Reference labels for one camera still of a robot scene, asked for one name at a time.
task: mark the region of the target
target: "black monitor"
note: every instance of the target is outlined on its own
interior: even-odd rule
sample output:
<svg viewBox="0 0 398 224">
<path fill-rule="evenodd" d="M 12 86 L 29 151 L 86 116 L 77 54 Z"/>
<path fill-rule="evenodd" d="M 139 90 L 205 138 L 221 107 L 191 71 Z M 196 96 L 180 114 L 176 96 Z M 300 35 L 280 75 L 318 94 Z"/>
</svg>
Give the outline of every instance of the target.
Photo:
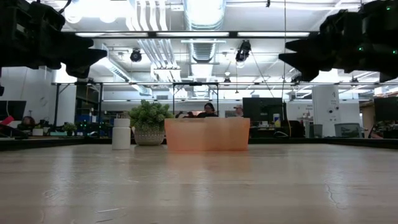
<svg viewBox="0 0 398 224">
<path fill-rule="evenodd" d="M 274 114 L 283 120 L 283 104 L 281 98 L 243 98 L 243 116 L 251 122 L 274 121 Z"/>
<path fill-rule="evenodd" d="M 398 97 L 375 98 L 376 121 L 398 121 Z"/>
<path fill-rule="evenodd" d="M 0 101 L 0 121 L 12 116 L 14 121 L 22 121 L 26 101 Z"/>
</svg>

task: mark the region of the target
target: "orange translucent box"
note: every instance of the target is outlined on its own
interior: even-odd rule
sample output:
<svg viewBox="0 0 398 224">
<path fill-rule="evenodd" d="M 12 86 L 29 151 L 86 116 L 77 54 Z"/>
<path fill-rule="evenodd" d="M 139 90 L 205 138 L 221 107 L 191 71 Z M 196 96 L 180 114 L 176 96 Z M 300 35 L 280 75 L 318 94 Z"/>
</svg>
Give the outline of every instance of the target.
<svg viewBox="0 0 398 224">
<path fill-rule="evenodd" d="M 246 151 L 249 118 L 166 119 L 170 151 Z"/>
</svg>

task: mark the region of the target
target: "red object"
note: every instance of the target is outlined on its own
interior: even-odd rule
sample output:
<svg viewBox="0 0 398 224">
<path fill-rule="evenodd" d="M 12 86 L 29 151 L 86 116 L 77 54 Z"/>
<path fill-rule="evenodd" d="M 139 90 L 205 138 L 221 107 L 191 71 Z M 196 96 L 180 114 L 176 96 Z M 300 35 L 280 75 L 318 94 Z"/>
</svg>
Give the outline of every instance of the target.
<svg viewBox="0 0 398 224">
<path fill-rule="evenodd" d="M 8 124 L 11 124 L 11 122 L 13 122 L 13 121 L 14 121 L 14 118 L 12 116 L 8 116 L 6 119 L 1 121 L 0 124 L 8 125 Z"/>
</svg>

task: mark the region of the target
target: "white container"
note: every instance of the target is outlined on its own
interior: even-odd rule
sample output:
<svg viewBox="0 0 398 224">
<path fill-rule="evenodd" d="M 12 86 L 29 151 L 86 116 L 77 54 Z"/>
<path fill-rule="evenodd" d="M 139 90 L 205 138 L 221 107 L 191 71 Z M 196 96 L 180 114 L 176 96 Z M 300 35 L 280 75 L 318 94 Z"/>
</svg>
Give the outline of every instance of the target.
<svg viewBox="0 0 398 224">
<path fill-rule="evenodd" d="M 131 129 L 130 119 L 115 119 L 112 130 L 112 149 L 125 150 L 130 149 Z"/>
<path fill-rule="evenodd" d="M 32 131 L 33 136 L 43 136 L 44 135 L 44 130 L 42 128 L 35 128 Z"/>
</svg>

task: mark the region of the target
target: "woven basket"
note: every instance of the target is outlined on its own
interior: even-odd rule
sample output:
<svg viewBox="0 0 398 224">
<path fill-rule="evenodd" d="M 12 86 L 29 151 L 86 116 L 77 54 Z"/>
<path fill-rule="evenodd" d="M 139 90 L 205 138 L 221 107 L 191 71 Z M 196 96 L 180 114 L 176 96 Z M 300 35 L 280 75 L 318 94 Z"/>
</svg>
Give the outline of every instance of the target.
<svg viewBox="0 0 398 224">
<path fill-rule="evenodd" d="M 136 144 L 140 146 L 158 146 L 164 140 L 164 131 L 142 131 L 136 129 L 134 139 Z"/>
</svg>

